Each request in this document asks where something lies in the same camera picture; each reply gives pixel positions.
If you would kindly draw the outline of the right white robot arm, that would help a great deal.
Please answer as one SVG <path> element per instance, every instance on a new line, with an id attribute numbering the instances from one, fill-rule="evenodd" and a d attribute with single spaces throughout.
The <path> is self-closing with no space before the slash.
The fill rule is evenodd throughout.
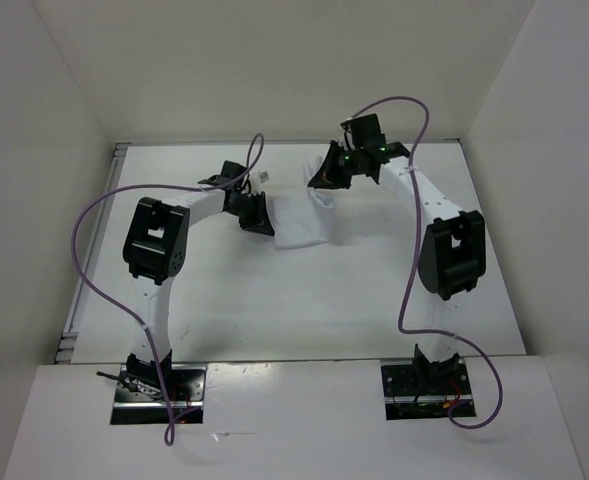
<path id="1" fill-rule="evenodd" d="M 415 221 L 410 273 L 401 300 L 398 328 L 416 337 L 412 380 L 436 392 L 456 372 L 457 335 L 453 298 L 476 288 L 486 272 L 485 220 L 444 195 L 418 168 L 416 149 L 388 142 L 375 114 L 352 117 L 341 128 L 308 185 L 314 190 L 348 189 L 363 175 L 390 192 Z"/>

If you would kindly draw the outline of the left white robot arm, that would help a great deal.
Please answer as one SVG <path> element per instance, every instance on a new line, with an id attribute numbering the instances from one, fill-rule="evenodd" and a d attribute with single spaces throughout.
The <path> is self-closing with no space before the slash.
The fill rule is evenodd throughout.
<path id="1" fill-rule="evenodd" d="M 247 175 L 241 164 L 226 161 L 221 172 L 199 187 L 171 199 L 138 201 L 123 247 L 133 277 L 134 312 L 142 334 L 126 360 L 121 381 L 150 399 L 166 397 L 173 388 L 172 348 L 168 323 L 171 289 L 186 261 L 188 232 L 196 223 L 228 213 L 242 230 L 272 236 L 262 185 L 268 174 Z"/>

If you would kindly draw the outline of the white skirt cloth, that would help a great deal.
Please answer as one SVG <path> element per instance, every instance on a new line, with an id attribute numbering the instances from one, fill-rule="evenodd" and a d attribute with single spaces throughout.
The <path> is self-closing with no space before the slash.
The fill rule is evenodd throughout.
<path id="1" fill-rule="evenodd" d="M 316 156 L 303 167 L 303 186 L 290 193 L 268 196 L 267 212 L 274 230 L 276 250 L 296 250 L 329 243 L 337 202 L 307 184 L 320 171 L 323 159 Z"/>

